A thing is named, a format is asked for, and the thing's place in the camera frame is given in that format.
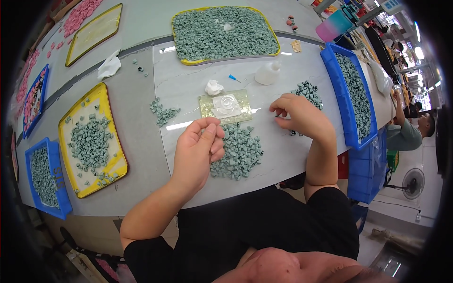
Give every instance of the yellow tray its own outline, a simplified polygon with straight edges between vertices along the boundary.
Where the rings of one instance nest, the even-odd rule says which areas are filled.
[[[179,12],[176,15],[174,15],[171,18],[171,30],[173,32],[173,39],[175,41],[175,45],[176,45],[176,35],[175,35],[174,29],[173,29],[173,19],[174,19],[174,17],[176,17],[179,14],[190,12],[190,11],[194,11],[194,10],[196,10],[196,11],[204,11],[204,10],[207,10],[209,8],[225,8],[225,7],[231,7],[231,6],[202,7],[202,8],[185,10],[185,11]],[[269,22],[267,21],[266,17],[263,15],[263,13],[261,13],[259,10],[255,9],[255,8],[247,7],[247,6],[232,6],[232,7],[247,8],[247,9],[250,9],[250,10],[258,12],[258,13],[260,13],[263,16],[264,20],[266,21],[267,26],[269,27],[270,31],[274,35],[275,40],[277,41],[277,45],[279,46],[279,50],[277,50],[277,53],[274,53],[274,54],[262,54],[262,55],[250,55],[250,56],[238,56],[238,57],[227,57],[227,58],[220,58],[220,59],[196,60],[196,61],[189,61],[189,60],[184,59],[184,60],[181,60],[182,64],[188,65],[188,66],[195,66],[195,65],[200,65],[200,64],[206,64],[206,63],[211,63],[211,62],[219,62],[219,61],[225,61],[225,60],[233,60],[233,59],[239,59],[239,58],[272,57],[272,56],[277,56],[278,54],[280,54],[280,43],[279,43],[279,40],[277,39],[277,36],[275,35],[274,30],[270,26]]]
[[[87,29],[89,26],[93,25],[94,22],[98,21],[101,17],[105,16],[106,14],[112,12],[113,10],[115,9],[120,9],[119,11],[119,15],[118,15],[118,19],[116,20],[115,24],[116,24],[116,29],[111,33],[111,34],[108,34],[106,35],[106,37],[100,39],[98,42],[94,43],[93,45],[89,46],[86,50],[84,50],[82,53],[80,53],[80,55],[78,55],[76,58],[74,58],[72,61],[71,61],[71,55],[74,51],[74,46],[75,44],[78,42],[78,37],[79,37],[79,34],[81,32],[83,32],[85,29]],[[80,59],[83,55],[85,55],[88,51],[90,51],[91,49],[93,49],[94,47],[98,46],[99,44],[103,43],[104,41],[106,41],[107,39],[111,38],[112,36],[114,36],[117,32],[118,32],[118,26],[120,24],[120,18],[121,18],[121,10],[123,9],[123,4],[122,3],[119,3],[113,7],[111,7],[110,9],[108,9],[107,11],[105,11],[104,13],[100,14],[99,16],[95,17],[94,19],[92,19],[91,21],[89,21],[86,25],[84,25],[83,27],[81,27],[74,35],[74,37],[72,38],[72,41],[71,41],[71,46],[69,47],[69,50],[67,52],[67,56],[66,56],[66,63],[65,63],[65,66],[66,67],[69,67],[71,66],[72,64],[74,64],[78,59]]]
[[[99,110],[94,109],[94,106],[97,104],[100,105]],[[120,140],[118,139],[118,134],[115,129],[115,122],[110,110],[107,86],[105,83],[101,82],[92,88],[81,99],[79,99],[79,101],[71,107],[71,109],[58,123],[58,137],[60,139],[60,148],[63,155],[64,166],[69,176],[72,189],[74,192],[75,190],[79,190],[79,193],[75,193],[78,198],[86,197],[113,183],[104,179],[107,181],[107,184],[98,186],[97,182],[100,180],[90,171],[84,172],[79,170],[76,167],[76,163],[80,162],[79,159],[72,157],[71,151],[68,150],[69,147],[67,144],[71,142],[71,130],[75,126],[75,123],[80,121],[80,116],[84,116],[82,123],[85,124],[88,121],[88,114],[92,113],[96,113],[96,118],[98,119],[105,115],[107,119],[111,120],[107,129],[114,135],[114,138],[108,140],[109,147],[107,148],[107,152],[109,153],[109,161],[107,166],[101,166],[101,168],[98,168],[96,171],[98,173],[104,171],[105,173],[108,173],[109,176],[113,176],[113,173],[117,173],[119,177],[113,182],[124,177],[128,171],[127,160],[121,148]],[[68,116],[71,116],[71,120],[68,124],[66,124],[64,121]],[[78,173],[82,173],[82,178],[77,177]],[[85,181],[89,181],[90,185],[85,186]]]

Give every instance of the blue plastic tray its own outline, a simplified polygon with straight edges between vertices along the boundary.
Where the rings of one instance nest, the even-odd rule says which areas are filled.
[[[377,138],[378,152],[374,150],[373,143],[369,143],[362,150],[350,149],[348,152],[347,196],[368,204],[377,195],[386,177],[387,133],[385,127],[378,131]],[[381,155],[378,160],[375,158],[376,154]]]
[[[338,64],[337,58],[334,53],[340,53],[348,56],[354,66],[356,66],[359,72],[360,78],[362,79],[363,86],[365,87],[366,97],[370,103],[371,111],[371,128],[370,134],[362,139],[359,144],[359,138],[357,134],[356,116],[354,115],[354,108],[352,107],[351,96],[347,88],[346,80],[344,79],[343,73]],[[330,80],[332,81],[335,96],[337,97],[338,107],[340,108],[341,120],[343,123],[344,139],[347,146],[352,146],[354,149],[361,150],[366,147],[371,140],[377,135],[377,124],[376,115],[374,113],[373,100],[371,99],[370,90],[365,80],[362,67],[360,66],[357,55],[343,47],[335,45],[333,43],[326,43],[326,48],[321,51],[321,58],[326,65],[327,72],[329,73]]]
[[[39,99],[40,101],[40,104],[39,104],[39,112],[37,113],[35,119],[31,122],[29,128],[24,131],[25,129],[25,116],[24,116],[24,120],[22,121],[22,131],[23,131],[23,138],[25,139],[26,137],[28,137],[31,133],[31,131],[33,130],[33,128],[36,126],[36,123],[38,122],[40,116],[41,116],[41,112],[43,110],[43,104],[44,104],[44,101],[43,101],[43,98],[44,98],[44,94],[46,93],[46,85],[47,85],[47,77],[49,76],[49,64],[47,64],[44,69],[42,69],[40,72],[39,72],[39,75],[36,77],[36,79],[34,80],[33,84],[31,85],[30,89],[29,89],[29,92],[27,93],[27,96],[25,97],[25,102],[24,103],[27,103],[27,98],[28,98],[28,95],[31,91],[31,88],[34,87],[34,85],[36,84],[36,82],[40,79],[41,77],[41,73],[42,71],[46,71],[45,75],[44,75],[44,80],[43,80],[43,88],[41,89],[41,97]]]
[[[31,177],[31,156],[35,150],[43,147],[47,147],[50,174],[53,176],[54,185],[57,188],[55,194],[57,195],[57,200],[60,209],[43,204],[41,202],[41,199],[39,198],[38,193],[36,192],[36,189],[33,186],[33,180]],[[58,143],[49,141],[49,138],[44,138],[43,140],[41,140],[40,142],[38,142],[37,144],[35,144],[34,146],[25,151],[25,163],[27,165],[27,175],[30,184],[30,191],[36,208],[50,215],[65,220],[66,214],[72,211],[72,206],[67,196],[66,186],[64,185]]]

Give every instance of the blue syringe needle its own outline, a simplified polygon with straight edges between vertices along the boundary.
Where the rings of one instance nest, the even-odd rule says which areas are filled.
[[[229,75],[228,77],[229,77],[230,79],[232,79],[232,80],[235,80],[235,81],[238,81],[238,82],[240,82],[240,81],[239,81],[238,79],[236,79],[236,78],[235,78],[235,77],[233,77],[232,75]]]

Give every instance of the glue bottle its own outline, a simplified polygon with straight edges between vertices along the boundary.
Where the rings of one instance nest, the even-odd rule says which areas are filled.
[[[261,66],[255,74],[255,81],[262,85],[273,84],[280,74],[281,63],[278,61],[269,62]]]

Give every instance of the black shirt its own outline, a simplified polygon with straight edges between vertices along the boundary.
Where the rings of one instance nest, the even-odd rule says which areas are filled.
[[[337,188],[307,204],[270,186],[182,209],[173,250],[158,237],[130,243],[124,258],[140,282],[212,282],[234,269],[249,247],[322,251],[357,259],[359,236],[348,198]]]
[[[417,118],[419,116],[417,108],[412,103],[409,103],[409,105],[404,108],[403,112],[405,118]]]

